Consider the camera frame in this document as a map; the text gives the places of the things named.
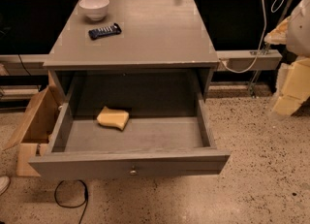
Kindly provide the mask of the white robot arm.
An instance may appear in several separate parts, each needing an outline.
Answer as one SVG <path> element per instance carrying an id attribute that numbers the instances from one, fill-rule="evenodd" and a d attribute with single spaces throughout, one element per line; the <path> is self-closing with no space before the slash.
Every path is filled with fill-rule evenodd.
<path id="1" fill-rule="evenodd" d="M 310 0 L 301 0 L 288 20 L 288 51 L 297 56 L 291 65 L 282 64 L 277 76 L 271 112 L 289 116 L 310 97 Z"/>

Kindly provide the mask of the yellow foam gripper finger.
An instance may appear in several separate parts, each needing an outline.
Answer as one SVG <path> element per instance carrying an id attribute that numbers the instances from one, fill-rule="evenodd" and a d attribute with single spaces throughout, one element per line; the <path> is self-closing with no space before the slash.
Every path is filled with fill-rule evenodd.
<path id="1" fill-rule="evenodd" d="M 292 115 L 309 97 L 310 58 L 299 57 L 292 64 L 282 63 L 271 101 L 271 112 L 281 116 Z"/>

